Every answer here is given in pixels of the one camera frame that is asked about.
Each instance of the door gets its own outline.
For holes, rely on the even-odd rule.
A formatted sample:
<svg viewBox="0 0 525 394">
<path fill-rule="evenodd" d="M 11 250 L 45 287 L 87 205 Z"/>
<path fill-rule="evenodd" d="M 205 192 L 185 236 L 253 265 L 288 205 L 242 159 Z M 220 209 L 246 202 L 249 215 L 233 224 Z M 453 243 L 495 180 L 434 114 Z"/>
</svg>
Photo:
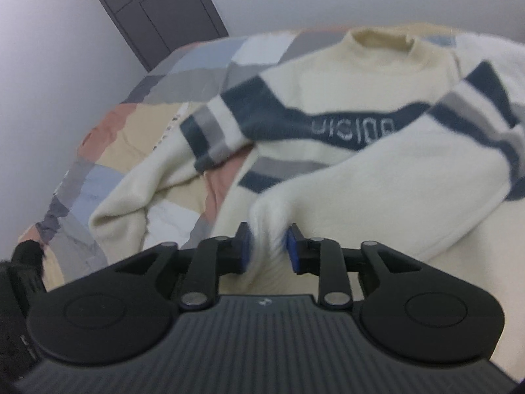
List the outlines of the door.
<svg viewBox="0 0 525 394">
<path fill-rule="evenodd" d="M 211 0 L 102 0 L 146 69 L 180 46 L 227 32 Z"/>
</svg>

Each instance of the gray patch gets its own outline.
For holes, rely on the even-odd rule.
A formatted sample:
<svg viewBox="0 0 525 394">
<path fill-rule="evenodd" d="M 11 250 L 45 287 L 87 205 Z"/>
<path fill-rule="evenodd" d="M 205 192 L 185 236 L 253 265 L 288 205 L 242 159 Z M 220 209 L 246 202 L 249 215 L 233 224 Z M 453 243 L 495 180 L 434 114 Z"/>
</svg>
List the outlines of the gray patch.
<svg viewBox="0 0 525 394">
<path fill-rule="evenodd" d="M 440 102 L 447 105 L 460 117 L 463 117 L 464 119 L 469 120 L 471 123 L 474 123 L 489 138 L 494 139 L 495 130 L 490 124 L 489 120 L 483 117 L 476 107 L 472 106 L 468 101 L 463 99 L 461 94 L 456 92 L 448 93 L 441 99 Z"/>
<path fill-rule="evenodd" d="M 224 84 L 226 69 L 200 68 L 168 74 L 144 99 L 145 104 L 207 102 L 217 96 Z"/>
<path fill-rule="evenodd" d="M 69 214 L 59 219 L 60 228 L 49 247 L 57 258 L 66 283 L 108 266 L 106 255 L 90 233 Z"/>
<path fill-rule="evenodd" d="M 250 170 L 260 175 L 286 180 L 325 167 L 327 167 L 326 164 L 317 161 L 284 161 L 261 157 L 256 160 Z"/>
<path fill-rule="evenodd" d="M 200 174 L 203 174 L 207 170 L 211 169 L 212 167 L 215 167 L 215 161 L 212 160 L 212 158 L 209 156 L 208 153 L 200 156 L 195 161 L 195 170 L 199 172 Z"/>
<path fill-rule="evenodd" d="M 505 141 L 511 145 L 511 147 L 514 148 L 516 153 L 518 154 L 520 158 L 520 165 L 518 169 L 518 176 L 523 177 L 525 176 L 525 159 L 523 156 L 525 155 L 525 145 L 523 144 L 522 138 L 519 136 L 519 133 L 517 132 L 505 132 L 503 134 L 497 135 L 498 140 Z"/>
<path fill-rule="evenodd" d="M 232 62 L 226 72 L 224 90 L 237 86 L 273 66 L 274 65 L 239 65 Z"/>
<path fill-rule="evenodd" d="M 525 126 L 525 105 L 520 103 L 511 103 L 510 109 L 514 115 L 520 119 L 520 123 Z"/>
<path fill-rule="evenodd" d="M 348 31 L 305 31 L 290 44 L 279 64 L 337 44 L 347 33 Z"/>
<path fill-rule="evenodd" d="M 54 195 L 44 220 L 35 224 L 38 234 L 45 244 L 49 244 L 60 229 L 59 218 L 66 217 L 68 213 L 69 209 Z"/>
<path fill-rule="evenodd" d="M 56 196 L 68 209 L 73 206 L 80 195 L 82 185 L 86 181 L 88 173 L 95 166 L 91 161 L 83 157 L 77 157 L 64 179 L 57 188 Z"/>
<path fill-rule="evenodd" d="M 165 76 L 171 71 L 174 65 L 179 62 L 184 56 L 190 53 L 196 46 L 184 46 L 173 51 L 166 59 L 157 65 L 157 67 L 150 72 L 151 76 Z"/>
<path fill-rule="evenodd" d="M 151 89 L 162 80 L 164 76 L 146 76 L 142 81 L 135 87 L 128 98 L 122 103 L 141 103 L 146 96 L 150 93 Z"/>
<path fill-rule="evenodd" d="M 204 215 L 201 215 L 190 232 L 190 239 L 180 249 L 194 249 L 201 241 L 209 237 L 210 232 L 212 232 L 212 226 Z"/>
<path fill-rule="evenodd" d="M 207 106 L 203 106 L 196 111 L 193 114 L 193 118 L 208 141 L 208 155 L 215 164 L 222 163 L 232 155 L 232 151 L 226 145 L 224 133 L 219 123 L 217 123 L 217 120 Z"/>
</svg>

